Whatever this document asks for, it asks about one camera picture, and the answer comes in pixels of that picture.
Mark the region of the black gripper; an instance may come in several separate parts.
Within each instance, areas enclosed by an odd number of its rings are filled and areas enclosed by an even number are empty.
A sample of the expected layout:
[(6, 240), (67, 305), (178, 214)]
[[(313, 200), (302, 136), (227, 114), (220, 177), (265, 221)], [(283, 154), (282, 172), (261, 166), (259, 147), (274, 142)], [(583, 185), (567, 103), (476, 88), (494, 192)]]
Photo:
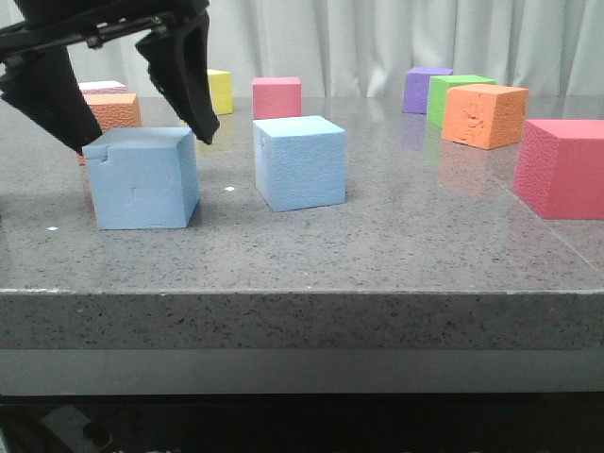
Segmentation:
[(207, 74), (208, 1), (18, 1), (24, 19), (1, 29), (1, 98), (78, 154), (102, 130), (79, 89), (67, 48), (151, 28), (136, 43), (150, 80), (176, 115), (206, 144), (219, 120)]

